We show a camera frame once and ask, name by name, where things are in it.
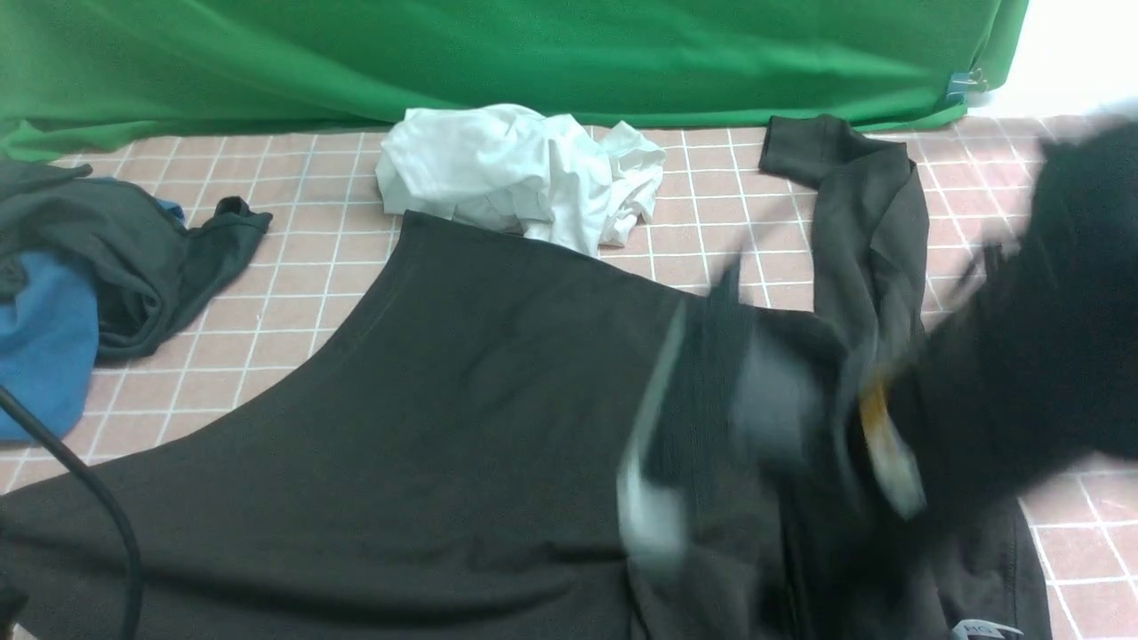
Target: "fabric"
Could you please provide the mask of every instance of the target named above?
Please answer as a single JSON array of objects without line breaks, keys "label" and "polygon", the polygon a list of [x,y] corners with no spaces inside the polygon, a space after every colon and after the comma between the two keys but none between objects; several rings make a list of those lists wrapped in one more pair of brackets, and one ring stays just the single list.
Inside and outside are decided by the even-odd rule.
[{"label": "fabric", "polygon": [[[815,313],[844,343],[853,388],[868,388],[924,342],[929,218],[916,166],[905,145],[864,138],[825,116],[772,120],[759,166],[818,190],[810,238]],[[941,436],[951,429],[938,425]],[[839,442],[844,444],[844,435]],[[938,489],[951,491],[943,483]],[[847,558],[879,550],[877,541],[859,541],[856,523],[835,519],[858,514],[847,497],[831,493],[781,493],[789,553],[807,576],[820,579],[847,566]],[[827,498],[842,504],[827,504]],[[834,602],[811,601],[808,589],[799,590],[801,638],[949,638],[966,618],[1049,638],[1042,569],[1022,510],[1011,500],[986,516],[958,523],[942,545],[924,545],[924,560],[888,584],[892,591],[885,596],[865,588],[852,620],[839,617]],[[888,559],[888,549],[881,551]],[[884,568],[883,561],[865,571]]]},{"label": "fabric", "polygon": [[823,112],[939,126],[965,110],[943,102],[951,74],[1004,83],[1026,6],[9,0],[0,154],[360,128],[409,108],[497,102],[605,126],[756,126]]},{"label": "fabric", "polygon": [[11,264],[22,252],[82,257],[96,279],[99,356],[150,355],[245,270],[272,215],[225,198],[187,230],[133,184],[79,180],[90,173],[0,161],[0,301],[24,286]]},{"label": "fabric", "polygon": [[382,148],[387,213],[520,230],[588,255],[625,246],[640,216],[651,221],[663,181],[663,149],[627,124],[595,141],[570,115],[517,105],[410,109]]},{"label": "fabric", "polygon": [[[0,386],[63,437],[83,416],[99,346],[94,281],[79,257],[33,251],[19,262],[27,286],[0,303]],[[0,411],[0,441],[31,440]]]},{"label": "fabric", "polygon": [[[873,146],[847,128],[813,131],[830,138],[800,138],[803,154]],[[865,171],[858,189],[827,179],[823,190],[844,187],[819,196],[815,216],[816,227],[858,221],[846,236],[816,230],[816,248],[842,249],[846,270],[828,264],[843,273],[874,265],[876,279],[851,278],[844,294],[879,305],[913,272],[885,269],[877,239],[921,229],[924,214],[918,200],[916,222],[901,210],[881,218],[905,204],[887,194],[915,180],[904,154],[885,151],[848,158],[847,170],[884,171]],[[783,159],[806,158],[795,157]],[[836,378],[849,336],[908,329],[908,296],[900,315],[869,322],[841,292],[816,294],[828,318],[752,312],[822,379]],[[612,389],[644,387],[686,295],[561,247],[409,214],[380,278],[313,359],[203,430],[96,468],[141,544],[139,638],[814,640],[803,616],[824,608],[760,606],[803,584],[784,561],[793,523],[783,515],[794,511],[781,503],[795,497],[752,474],[717,478],[682,589],[629,571],[616,474],[640,399]],[[839,331],[835,318],[861,322]],[[840,522],[823,526],[842,533]],[[1005,542],[959,538],[902,584],[904,598],[875,591],[865,620],[827,640],[948,638],[963,618],[1006,622],[1003,590],[1020,585],[1004,569],[1021,557]],[[0,566],[30,593],[20,623],[36,637],[113,633],[121,565],[115,531],[73,478],[0,498]],[[1046,599],[1039,612],[1020,609],[1012,625],[1046,625]]]}]

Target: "white grout line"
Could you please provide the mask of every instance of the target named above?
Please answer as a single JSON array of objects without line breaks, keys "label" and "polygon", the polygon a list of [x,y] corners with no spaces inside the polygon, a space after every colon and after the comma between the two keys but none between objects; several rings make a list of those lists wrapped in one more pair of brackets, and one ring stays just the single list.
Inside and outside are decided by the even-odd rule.
[{"label": "white grout line", "polygon": [[[695,196],[695,180],[692,179],[692,157],[687,153],[687,149],[688,149],[688,147],[687,147],[687,132],[684,131],[683,129],[679,130],[679,139],[683,141],[684,162],[687,164],[687,171],[685,171],[684,173],[687,174],[687,188],[691,189],[691,191],[690,191],[691,196],[690,197],[692,199],[692,213],[695,215],[695,227],[696,227],[695,233],[696,233],[696,236],[700,239],[700,257],[703,259],[703,282],[706,285],[708,285],[708,286],[711,286],[711,269],[708,266],[708,256],[707,256],[707,252],[704,251],[704,247],[703,247],[703,230],[700,229],[700,203],[699,203],[699,198]],[[651,260],[651,262],[653,263],[652,264],[652,279],[654,280],[655,279],[655,257],[653,256],[653,257],[650,257],[649,260]]]},{"label": "white grout line", "polygon": [[[747,204],[747,195],[743,191],[743,177],[740,174],[740,171],[739,171],[739,156],[735,154],[735,143],[734,143],[734,139],[731,136],[731,130],[729,129],[727,130],[727,143],[731,147],[731,162],[735,165],[735,182],[739,183],[739,199],[743,204],[743,216],[747,219],[747,222],[745,222],[745,224],[747,224],[747,231],[751,236],[751,255],[754,257],[754,266],[759,270],[759,285],[762,287],[762,306],[769,309],[770,304],[772,304],[770,303],[770,289],[767,286],[767,277],[762,272],[762,260],[759,257],[759,238],[754,233],[754,221],[751,220],[751,207]],[[798,205],[797,204],[794,205],[794,212],[798,213]],[[799,215],[798,221],[799,221],[799,224],[802,223],[802,216],[801,215]]]},{"label": "white grout line", "polygon": [[[356,145],[356,157],[355,163],[352,165],[352,173],[360,169],[360,157],[363,155],[363,140],[364,134],[360,133],[360,141]],[[324,321],[324,307],[328,306],[328,294],[332,288],[332,274],[336,272],[336,266],[339,264],[338,260],[340,257],[340,244],[344,240],[344,228],[347,225],[348,220],[348,202],[352,199],[352,180],[348,180],[348,188],[344,192],[344,207],[340,211],[340,227],[336,232],[336,247],[332,249],[332,262],[328,268],[328,278],[324,280],[324,293],[320,296],[320,309],[316,311],[316,326],[312,331],[312,342],[308,343],[308,358],[316,351],[316,344],[320,339],[320,328],[321,323]]]},{"label": "white grout line", "polygon": [[[209,184],[209,181],[213,179],[214,171],[217,170],[217,163],[221,162],[221,158],[223,157],[222,154],[224,154],[225,143],[228,141],[229,141],[229,138],[223,139],[222,142],[221,142],[221,146],[217,147],[217,155],[214,156],[213,164],[209,165],[209,172],[206,174],[205,181],[201,182],[201,190],[198,192],[198,202],[195,205],[195,208],[198,208],[198,207],[201,206],[201,200],[206,196],[206,187]],[[261,167],[263,166],[263,164],[264,163],[262,162],[261,165],[257,165],[257,173],[258,174],[261,173]],[[256,184],[257,184],[257,175],[254,174],[254,177],[253,177],[253,186],[255,187]],[[249,194],[251,194],[251,192],[253,192],[253,187],[249,188]],[[179,374],[178,374],[178,383],[174,385],[174,392],[171,394],[171,397],[170,397],[170,407],[167,408],[167,411],[166,411],[166,418],[163,419],[162,427],[158,428],[158,435],[155,437],[155,442],[154,442],[155,446],[162,444],[163,441],[166,438],[166,430],[170,428],[170,419],[173,416],[174,408],[178,405],[178,396],[182,394],[182,385],[185,384],[185,376],[187,376],[187,374],[188,374],[188,371],[190,369],[191,362],[193,362],[193,352],[197,351],[197,348],[198,348],[198,340],[201,338],[201,328],[206,326],[206,319],[209,315],[209,309],[212,306],[213,306],[213,304],[207,304],[206,307],[204,310],[201,310],[200,317],[195,320],[195,322],[197,323],[198,330],[195,331],[193,338],[191,338],[191,340],[190,340],[190,348],[185,353],[185,360],[182,363],[183,364],[182,370],[179,371]]]},{"label": "white grout line", "polygon": [[[297,184],[297,195],[299,195],[300,189],[304,188],[304,177],[307,175],[307,173],[308,173],[308,166],[312,165],[313,153],[314,153],[314,150],[316,148],[316,139],[318,139],[318,137],[313,136],[312,137],[312,141],[310,142],[310,146],[308,146],[308,151],[310,153],[308,153],[308,156],[304,161],[304,170],[303,170],[304,173],[302,174],[300,183]],[[292,229],[292,223],[295,221],[296,221],[296,205],[292,205],[292,208],[289,212],[288,224],[286,225],[286,231],[284,231],[286,233],[288,233],[289,230]],[[280,257],[283,257],[283,252],[284,252],[284,247],[281,247],[281,255],[280,255]],[[249,347],[249,354],[245,359],[245,367],[244,367],[244,370],[241,371],[241,378],[240,378],[240,380],[238,380],[238,383],[237,383],[237,392],[233,394],[233,404],[234,404],[234,407],[237,404],[240,404],[240,402],[241,402],[241,391],[245,388],[245,380],[248,378],[249,367],[253,364],[253,354],[257,352],[257,342],[259,342],[259,339],[261,339],[261,333],[263,330],[264,322],[265,322],[265,314],[269,311],[269,303],[270,303],[270,301],[273,300],[273,288],[277,286],[277,276],[280,273],[280,270],[281,270],[280,257],[278,259],[278,263],[273,266],[273,274],[269,279],[269,292],[265,294],[265,302],[264,302],[264,304],[261,305],[261,313],[257,315],[257,328],[255,330],[255,336],[253,338],[253,345]]]},{"label": "white grout line", "polygon": [[[170,165],[174,162],[174,156],[178,155],[178,149],[179,149],[179,147],[181,147],[181,145],[182,145],[182,139],[179,138],[178,141],[174,142],[174,146],[171,147],[171,149],[170,149],[170,156],[166,157],[166,164],[165,164],[165,166],[163,166],[162,173],[158,174],[158,182],[159,183],[162,182],[162,179],[166,177],[166,172],[170,171]],[[119,164],[119,169],[122,169],[122,166],[124,166],[125,158],[129,157],[129,156],[130,156],[130,151],[127,150],[127,153],[123,156],[124,161],[123,161],[123,164]],[[115,170],[115,177],[117,177],[117,175],[118,175],[118,170]],[[205,189],[205,184],[201,186],[201,189],[203,190]],[[189,224],[189,222],[190,222],[190,220],[189,220],[189,215],[190,215],[189,212],[187,212],[183,208],[182,213],[183,213],[183,215],[187,216],[185,223]],[[122,367],[122,369],[118,370],[118,376],[119,377],[118,377],[118,380],[115,384],[115,391],[110,395],[110,403],[107,405],[107,409],[114,409],[115,408],[115,403],[118,402],[118,395],[123,391],[123,385],[126,384],[126,376],[130,375],[130,371],[133,368],[133,366],[134,366],[133,362],[126,362]],[[102,419],[99,420],[99,426],[96,427],[94,435],[91,437],[91,445],[88,448],[86,453],[84,456],[82,456],[83,461],[89,462],[91,460],[91,457],[94,456],[96,446],[99,444],[99,441],[102,440],[102,433],[104,433],[104,430],[106,430],[107,418],[108,418],[108,416],[104,416]]]}]

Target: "white cloth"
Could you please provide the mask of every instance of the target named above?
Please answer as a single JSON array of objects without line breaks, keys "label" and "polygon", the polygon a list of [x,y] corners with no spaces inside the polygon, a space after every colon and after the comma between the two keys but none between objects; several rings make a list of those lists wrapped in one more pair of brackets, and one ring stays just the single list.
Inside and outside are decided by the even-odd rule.
[{"label": "white cloth", "polygon": [[407,210],[596,255],[651,222],[665,151],[625,123],[600,142],[570,115],[517,105],[407,109],[376,166],[387,213]]}]

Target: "pink tile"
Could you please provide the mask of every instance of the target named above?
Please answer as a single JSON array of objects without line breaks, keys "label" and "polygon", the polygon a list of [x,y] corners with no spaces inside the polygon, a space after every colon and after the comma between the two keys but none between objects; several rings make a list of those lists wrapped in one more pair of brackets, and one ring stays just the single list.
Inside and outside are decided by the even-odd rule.
[{"label": "pink tile", "polygon": [[801,208],[795,208],[798,196],[748,197],[747,208],[752,222],[797,222]]},{"label": "pink tile", "polygon": [[[196,182],[160,182],[150,195],[164,200],[175,202],[182,205],[182,208],[188,208],[198,204],[201,191],[203,186]],[[216,204],[216,200],[203,202],[203,205],[208,206],[211,212]]]},{"label": "pink tile", "polygon": [[687,149],[687,161],[694,169],[735,170],[735,156],[731,147],[699,147]]},{"label": "pink tile", "polygon": [[254,207],[291,203],[299,188],[300,181],[296,178],[257,180],[247,199]]},{"label": "pink tile", "polygon": [[[253,182],[240,182],[240,181],[211,180],[205,186],[201,186],[196,182],[193,187],[200,189],[201,191],[201,197],[200,197],[201,206],[208,206],[208,207],[216,206],[222,198],[228,198],[229,196],[240,196],[246,200],[249,200],[249,194],[253,191]],[[281,202],[284,200],[263,200],[261,203],[254,202],[253,204],[254,208],[256,208],[256,206],[259,204],[269,204],[269,203],[277,204]]]},{"label": "pink tile", "polygon": [[1138,630],[1138,598],[1124,582],[1059,586],[1083,638],[1123,638]]},{"label": "pink tile", "polygon": [[734,150],[739,171],[750,173],[759,166],[759,158],[762,157],[762,147],[759,145],[736,145]]},{"label": "pink tile", "polygon": [[192,433],[201,430],[214,420],[224,416],[224,411],[195,411],[190,413],[172,413],[166,424],[166,430],[162,434],[162,443],[172,442],[185,437]]},{"label": "pink tile", "polygon": [[767,286],[767,294],[770,296],[770,306],[774,309],[814,311],[813,285],[772,282]]},{"label": "pink tile", "polygon": [[1088,475],[1082,484],[1103,520],[1138,520],[1138,474]]},{"label": "pink tile", "polygon": [[665,173],[663,181],[655,192],[659,198],[690,197],[692,184],[688,182],[687,173]]},{"label": "pink tile", "polygon": [[374,175],[356,175],[348,187],[348,202],[378,203],[384,198],[379,194],[379,182]]},{"label": "pink tile", "polygon": [[273,136],[269,142],[270,154],[307,154],[312,149],[315,136],[311,133],[291,133]]},{"label": "pink tile", "polygon": [[174,157],[166,167],[166,180],[204,181],[213,169],[213,158]]},{"label": "pink tile", "polygon": [[217,158],[217,164],[214,165],[211,180],[254,180],[257,178],[257,170],[261,169],[261,162],[258,157],[220,157]]},{"label": "pink tile", "polygon": [[303,155],[267,156],[261,165],[259,178],[299,178],[306,159]]},{"label": "pink tile", "polygon": [[1047,588],[1047,609],[1052,616],[1053,640],[1079,640],[1079,634],[1071,626],[1071,618],[1059,602],[1058,590],[1054,586]]},{"label": "pink tile", "polygon": [[245,404],[246,402],[269,391],[273,387],[273,385],[283,380],[290,372],[291,369],[287,368],[253,369],[245,375],[245,385],[241,387],[238,403]]},{"label": "pink tile", "polygon": [[684,141],[688,147],[702,147],[708,145],[726,146],[731,141],[727,139],[726,129],[690,129],[684,131]]},{"label": "pink tile", "polygon": [[741,171],[739,180],[743,183],[743,192],[748,196],[773,196],[790,192],[790,181],[757,171]]},{"label": "pink tile", "polygon": [[222,155],[226,156],[261,156],[269,150],[266,136],[234,136],[226,138],[222,146]]},{"label": "pink tile", "polygon": [[335,133],[316,136],[316,153],[356,151],[360,148],[363,133]]},{"label": "pink tile", "polygon": [[182,157],[216,156],[224,141],[224,138],[182,138],[178,143],[178,155]]},{"label": "pink tile", "polygon": [[682,147],[684,145],[684,132],[679,129],[644,129],[641,130],[641,133],[661,147]]},{"label": "pink tile", "polygon": [[807,253],[759,253],[767,282],[810,282],[814,264]]},{"label": "pink tile", "polygon": [[1138,575],[1138,524],[1112,526],[1106,532],[1122,556],[1127,571],[1130,575]]},{"label": "pink tile", "polygon": [[282,264],[273,281],[273,295],[323,295],[328,286],[328,264]]},{"label": "pink tile", "polygon": [[663,156],[665,171],[687,171],[687,155],[683,149],[666,149]]},{"label": "pink tile", "polygon": [[802,225],[798,222],[754,224],[751,229],[759,244],[760,253],[769,251],[805,252],[809,248],[806,244]]},{"label": "pink tile", "polygon": [[345,154],[313,154],[308,161],[308,173],[312,177],[343,178],[355,173],[355,151]]},{"label": "pink tile", "polygon": [[703,249],[707,253],[735,253],[753,251],[751,230],[748,224],[716,224],[700,228],[703,237]]},{"label": "pink tile", "polygon": [[162,158],[131,158],[118,170],[118,178],[129,182],[158,182],[167,162]]},{"label": "pink tile", "polygon": [[731,130],[731,142],[736,147],[742,145],[759,146],[766,138],[767,130],[761,126],[736,126]]},{"label": "pink tile", "polygon": [[948,218],[929,220],[929,244],[932,246],[959,246],[964,241],[956,223]]},{"label": "pink tile", "polygon": [[925,162],[960,162],[968,159],[964,143],[955,138],[924,138],[920,143]]},{"label": "pink tile", "polygon": [[337,264],[332,269],[330,294],[362,294],[371,288],[384,265],[379,263]]},{"label": "pink tile", "polygon": [[976,162],[1015,161],[1012,141],[1006,138],[975,138],[965,145]]},{"label": "pink tile", "polygon": [[198,369],[244,368],[253,348],[253,334],[201,334],[193,347],[190,367]]},{"label": "pink tile", "polygon": [[261,334],[253,348],[251,367],[299,367],[308,359],[312,331]]},{"label": "pink tile", "polygon": [[[651,235],[650,228],[644,224],[637,224],[633,227],[632,231],[628,232],[628,239],[625,241],[625,246],[620,247],[617,245],[601,245],[600,249],[602,254],[610,253],[624,253],[624,254],[646,254],[649,253],[649,236]],[[361,262],[376,262],[387,259],[387,246],[389,244],[387,233],[377,233],[371,236],[372,240],[366,245],[360,246],[360,252],[356,255],[362,257],[351,259],[346,255],[341,255],[340,260],[345,262],[351,262],[353,260],[358,260]]]},{"label": "pink tile", "polygon": [[324,312],[320,315],[320,328],[338,329],[360,304],[360,297],[358,295],[329,296],[324,301]]},{"label": "pink tile", "polygon": [[642,278],[652,278],[652,260],[648,256],[629,257],[622,255],[607,255],[604,256],[604,262],[608,262],[621,271],[635,273]]},{"label": "pink tile", "polygon": [[207,331],[251,331],[257,328],[263,298],[214,298],[203,328]]},{"label": "pink tile", "polygon": [[[747,210],[743,207],[742,198],[701,198],[695,202],[699,210],[699,221],[707,223],[717,222],[747,222]],[[685,212],[690,215],[690,221],[695,221],[696,215],[691,212],[691,207]]]},{"label": "pink tile", "polygon": [[696,197],[740,196],[739,177],[734,171],[696,171],[692,173]]},{"label": "pink tile", "polygon": [[50,460],[25,460],[24,465],[19,467],[19,471],[13,482],[11,489],[15,491],[30,484],[61,476],[67,470],[64,469],[64,466],[57,462],[53,458]]},{"label": "pink tile", "polygon": [[261,330],[314,329],[321,304],[321,296],[271,297],[265,305]]},{"label": "pink tile", "polygon": [[86,410],[106,411],[110,409],[110,401],[114,399],[115,389],[118,388],[118,383],[122,379],[122,371],[96,371],[86,387]]},{"label": "pink tile", "polygon": [[80,458],[88,456],[102,427],[104,418],[104,416],[83,416],[75,424],[75,427],[64,436],[64,444]]},{"label": "pink tile", "polygon": [[976,189],[983,188],[984,181],[976,166],[968,163],[930,165],[935,182],[941,189]]},{"label": "pink tile", "polygon": [[115,411],[165,411],[174,400],[180,374],[127,372],[113,409]]},{"label": "pink tile", "polygon": [[997,162],[980,166],[984,181],[992,189],[1006,187],[1026,187],[1031,183],[1031,177],[1020,163]]},{"label": "pink tile", "polygon": [[277,264],[280,262],[281,248],[283,247],[284,233],[269,233],[257,245],[251,264]]},{"label": "pink tile", "polygon": [[329,233],[290,232],[284,240],[281,262],[331,262],[338,237]]},{"label": "pink tile", "polygon": [[966,137],[996,137],[1001,138],[1004,130],[996,120],[990,117],[964,117],[956,123],[956,131]]},{"label": "pink tile", "polygon": [[652,236],[652,253],[655,255],[677,253],[700,253],[700,231],[695,225],[688,227],[650,227]]},{"label": "pink tile", "polygon": [[[637,228],[633,229],[628,236],[629,247],[641,248],[643,245],[645,253],[648,247],[648,232]],[[387,260],[387,252],[394,247],[391,233],[351,233],[340,236],[339,251],[336,254],[337,262],[382,262]]]},{"label": "pink tile", "polygon": [[[174,147],[179,146],[178,138],[148,138],[139,140],[131,146],[131,157],[159,157],[166,158],[174,153]],[[179,153],[189,155],[184,149],[179,148]]]},{"label": "pink tile", "polygon": [[1095,522],[1079,481],[1071,476],[1053,477],[1024,495],[1022,503],[1034,525]]},{"label": "pink tile", "polygon": [[344,205],[339,203],[296,205],[291,218],[290,232],[339,231],[344,221]]},{"label": "pink tile", "polygon": [[1036,533],[1055,580],[1121,577],[1124,573],[1098,528],[1041,528]]},{"label": "pink tile", "polygon": [[655,279],[658,282],[677,285],[706,285],[708,284],[707,269],[702,256],[685,255],[660,255],[653,260],[655,263]]},{"label": "pink tile", "polygon": [[237,399],[240,371],[187,371],[174,408],[179,411],[229,411]]},{"label": "pink tile", "polygon": [[968,249],[964,248],[930,248],[929,276],[959,276],[971,260]]},{"label": "pink tile", "polygon": [[92,454],[117,458],[152,449],[165,422],[165,412],[107,416]]},{"label": "pink tile", "polygon": [[395,229],[395,215],[384,213],[381,205],[348,204],[344,213],[344,231],[346,233],[373,233]]}]

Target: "green backdrop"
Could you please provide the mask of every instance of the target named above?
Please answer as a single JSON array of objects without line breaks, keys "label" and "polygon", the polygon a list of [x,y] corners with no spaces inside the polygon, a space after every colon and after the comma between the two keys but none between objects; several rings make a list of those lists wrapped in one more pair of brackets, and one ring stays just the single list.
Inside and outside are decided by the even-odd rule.
[{"label": "green backdrop", "polygon": [[943,124],[1028,0],[5,0],[0,153],[518,102],[587,124]]}]

